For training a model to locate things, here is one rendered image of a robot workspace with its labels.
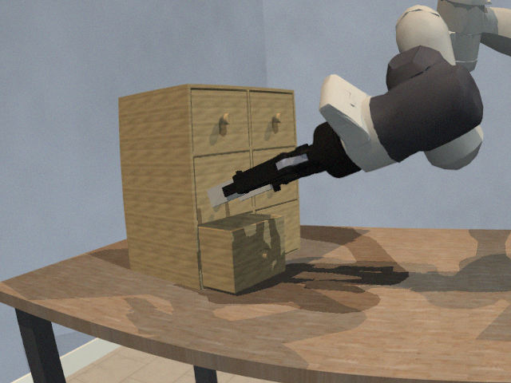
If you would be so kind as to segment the small wooden chest of drawers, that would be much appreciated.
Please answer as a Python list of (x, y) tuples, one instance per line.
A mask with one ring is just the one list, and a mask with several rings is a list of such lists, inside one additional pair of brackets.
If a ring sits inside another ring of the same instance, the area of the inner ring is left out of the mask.
[[(249, 146), (192, 151), (191, 90), (247, 92)], [(250, 94), (291, 94), (295, 142), (252, 146)], [(121, 181), (131, 270), (202, 290), (197, 225), (255, 213), (297, 195), (197, 221), (193, 156), (297, 148), (295, 92), (235, 85), (185, 84), (118, 97)], [(293, 146), (292, 146), (293, 145)], [(287, 146), (287, 147), (284, 147)]]

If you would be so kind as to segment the wooden drawer front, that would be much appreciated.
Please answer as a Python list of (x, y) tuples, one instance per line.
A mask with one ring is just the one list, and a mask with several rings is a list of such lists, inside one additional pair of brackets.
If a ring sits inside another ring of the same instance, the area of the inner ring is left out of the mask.
[[(269, 149), (269, 150), (267, 150)], [(261, 150), (261, 151), (260, 151)], [(290, 152), (294, 151), (295, 147), (289, 147), (289, 148), (258, 148), (258, 149), (252, 149), (252, 163), (253, 167), (256, 165), (262, 164), (265, 161), (268, 161), (275, 156), (278, 156), (281, 152)], [(288, 183), (288, 184), (281, 184), (280, 185), (281, 190), (274, 192), (274, 189), (271, 189), (269, 191), (263, 192), (261, 194), (255, 195), (255, 206), (259, 206), (265, 203), (274, 202), (281, 199), (286, 199), (292, 196), (297, 195), (297, 185), (296, 180)]]
[(289, 200), (256, 209), (255, 213), (284, 215), (285, 253), (299, 247), (298, 200)]
[(252, 146), (295, 142), (292, 95), (249, 94)]
[(237, 293), (286, 270), (284, 215), (244, 212), (197, 226), (203, 286)]
[(206, 191), (232, 179), (236, 171), (244, 172), (250, 169), (249, 152), (221, 152), (194, 156), (193, 167), (197, 221), (252, 207), (252, 198), (240, 201), (239, 197), (212, 207)]
[(191, 90), (192, 151), (249, 146), (247, 92)]

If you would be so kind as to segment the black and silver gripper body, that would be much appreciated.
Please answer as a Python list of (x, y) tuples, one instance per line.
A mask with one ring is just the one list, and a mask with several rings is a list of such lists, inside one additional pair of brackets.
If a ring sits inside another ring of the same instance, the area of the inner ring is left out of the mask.
[(307, 154), (308, 160), (292, 166), (293, 173), (323, 166), (331, 176), (343, 178), (362, 170), (346, 154), (340, 137), (327, 122), (316, 127), (311, 147), (300, 150), (291, 157), (303, 154)]

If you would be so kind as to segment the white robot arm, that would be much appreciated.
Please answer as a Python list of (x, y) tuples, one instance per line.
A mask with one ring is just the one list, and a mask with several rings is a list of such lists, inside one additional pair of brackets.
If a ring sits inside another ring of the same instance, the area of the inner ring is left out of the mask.
[(388, 63), (383, 95), (369, 96), (336, 74), (324, 79), (319, 112), (364, 172), (416, 152), (446, 170), (477, 156), (483, 104), (470, 72), (479, 45), (511, 57), (511, 10), (484, 5), (492, 3), (438, 0), (437, 11), (407, 8), (395, 26), (400, 53)]

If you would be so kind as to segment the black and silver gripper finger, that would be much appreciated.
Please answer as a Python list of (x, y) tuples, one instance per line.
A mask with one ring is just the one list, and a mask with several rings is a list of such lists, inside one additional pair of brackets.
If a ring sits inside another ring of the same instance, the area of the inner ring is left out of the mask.
[[(324, 169), (323, 166), (319, 166), (319, 167), (317, 167), (317, 171), (318, 172), (316, 172), (314, 174), (317, 174), (317, 173), (320, 173), (320, 172), (325, 172), (326, 170)], [(293, 180), (282, 179), (282, 180), (276, 181), (276, 182), (274, 182), (272, 184), (263, 186), (261, 188), (257, 188), (256, 190), (253, 190), (253, 191), (250, 191), (246, 195), (242, 195), (241, 197), (239, 197), (239, 200), (243, 201), (243, 200), (249, 199), (249, 198), (251, 198), (251, 197), (253, 197), (255, 195), (261, 194), (261, 193), (269, 191), (271, 189), (274, 189), (274, 192), (280, 191), (281, 190), (281, 188), (280, 188), (281, 184), (288, 184), (288, 183), (290, 183), (290, 182), (292, 182), (294, 180), (300, 179), (302, 177), (306, 177), (306, 176), (305, 175), (304, 176), (300, 176), (300, 177), (295, 178)]]
[[(292, 166), (307, 161), (307, 154), (293, 156), (300, 150), (309, 148), (303, 144), (291, 152), (282, 152), (278, 156), (263, 162), (244, 172), (237, 171), (232, 179), (207, 190), (212, 207), (217, 207), (233, 199), (246, 195), (250, 191), (286, 179), (293, 180), (300, 176), (309, 176), (317, 171), (316, 166), (293, 174)], [(288, 155), (287, 155), (288, 154)]]

